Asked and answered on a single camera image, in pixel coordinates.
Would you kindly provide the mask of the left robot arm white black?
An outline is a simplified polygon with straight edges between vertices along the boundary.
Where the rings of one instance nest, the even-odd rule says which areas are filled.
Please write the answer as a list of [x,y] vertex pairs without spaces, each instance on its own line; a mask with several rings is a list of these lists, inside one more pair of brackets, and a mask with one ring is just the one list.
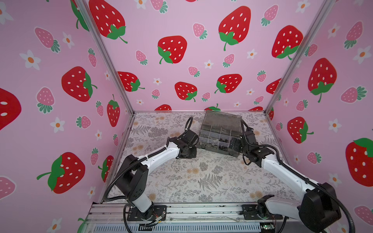
[[127,156],[115,177],[114,185],[140,213],[152,212],[153,202],[144,193],[148,176],[172,159],[195,158],[198,142],[198,135],[192,130],[186,130],[178,137],[168,138],[164,146],[149,154],[140,157]]

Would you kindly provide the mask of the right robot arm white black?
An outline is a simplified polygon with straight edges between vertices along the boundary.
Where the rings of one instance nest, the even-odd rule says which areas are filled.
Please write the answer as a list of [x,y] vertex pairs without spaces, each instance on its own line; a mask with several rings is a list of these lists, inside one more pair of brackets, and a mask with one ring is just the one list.
[[315,233],[342,217],[342,208],[331,185],[316,183],[284,163],[276,147],[257,143],[252,128],[243,130],[240,140],[243,157],[276,176],[300,198],[297,202],[266,195],[257,201],[258,216],[282,215],[297,219]]

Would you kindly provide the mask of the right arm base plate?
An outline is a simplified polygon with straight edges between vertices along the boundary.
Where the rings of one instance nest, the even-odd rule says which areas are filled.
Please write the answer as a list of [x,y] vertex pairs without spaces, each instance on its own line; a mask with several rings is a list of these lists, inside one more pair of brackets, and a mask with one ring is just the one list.
[[282,215],[263,212],[257,204],[244,204],[239,215],[243,215],[245,220],[282,220]]

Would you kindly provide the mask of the grey plastic compartment box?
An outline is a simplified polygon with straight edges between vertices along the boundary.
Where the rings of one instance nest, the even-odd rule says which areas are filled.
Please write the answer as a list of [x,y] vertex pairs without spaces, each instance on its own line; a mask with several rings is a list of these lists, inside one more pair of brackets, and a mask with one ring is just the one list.
[[207,110],[197,148],[238,157],[241,153],[242,116]]

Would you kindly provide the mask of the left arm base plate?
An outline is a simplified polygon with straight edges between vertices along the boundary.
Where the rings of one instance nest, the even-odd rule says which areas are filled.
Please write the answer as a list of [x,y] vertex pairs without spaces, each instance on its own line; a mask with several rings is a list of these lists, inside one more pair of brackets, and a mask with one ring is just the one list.
[[163,221],[166,219],[166,205],[151,205],[144,213],[137,207],[132,207],[127,214],[128,221]]

